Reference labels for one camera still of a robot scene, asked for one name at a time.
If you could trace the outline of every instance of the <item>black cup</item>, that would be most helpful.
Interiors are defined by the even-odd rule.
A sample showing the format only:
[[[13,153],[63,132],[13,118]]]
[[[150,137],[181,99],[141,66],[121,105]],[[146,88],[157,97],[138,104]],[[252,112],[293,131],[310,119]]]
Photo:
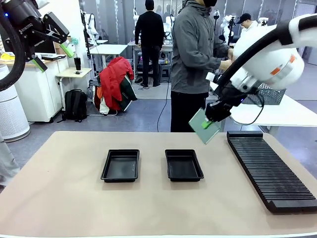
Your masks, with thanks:
[[[76,70],[81,70],[81,62],[79,57],[74,57],[75,65],[76,65]]]

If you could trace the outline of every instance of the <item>gray basket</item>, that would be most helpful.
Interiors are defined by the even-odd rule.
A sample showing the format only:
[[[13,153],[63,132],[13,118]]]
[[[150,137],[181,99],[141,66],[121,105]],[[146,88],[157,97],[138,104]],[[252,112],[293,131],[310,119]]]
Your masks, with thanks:
[[[262,94],[264,97],[265,105],[280,105],[286,89],[285,90],[274,90],[263,83],[259,87],[259,91],[260,91],[260,94]],[[243,104],[261,105],[261,101],[258,99],[258,97],[256,95],[249,95],[249,97],[243,101]]]

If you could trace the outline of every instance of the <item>pile of clothes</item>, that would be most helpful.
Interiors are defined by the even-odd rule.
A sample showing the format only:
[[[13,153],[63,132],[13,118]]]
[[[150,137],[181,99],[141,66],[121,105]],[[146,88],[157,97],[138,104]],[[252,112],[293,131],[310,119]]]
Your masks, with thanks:
[[[138,98],[132,87],[134,79],[131,64],[124,57],[113,59],[98,76],[100,86],[95,90],[95,106],[101,114],[126,111]]]

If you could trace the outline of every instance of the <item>red jacket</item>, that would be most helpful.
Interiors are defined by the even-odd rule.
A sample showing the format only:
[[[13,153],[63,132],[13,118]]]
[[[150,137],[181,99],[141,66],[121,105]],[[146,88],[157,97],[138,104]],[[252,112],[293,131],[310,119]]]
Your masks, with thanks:
[[[112,110],[121,110],[117,101],[122,101],[120,83],[126,74],[128,74],[130,80],[133,80],[131,64],[124,57],[113,59],[107,68],[99,74],[106,105]]]

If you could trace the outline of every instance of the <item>shoe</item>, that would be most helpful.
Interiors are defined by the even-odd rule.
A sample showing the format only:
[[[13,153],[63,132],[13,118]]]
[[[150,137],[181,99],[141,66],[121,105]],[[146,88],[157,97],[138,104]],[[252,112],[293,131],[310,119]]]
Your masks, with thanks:
[[[143,78],[138,78],[137,80],[135,80],[135,83],[141,83],[143,81]]]

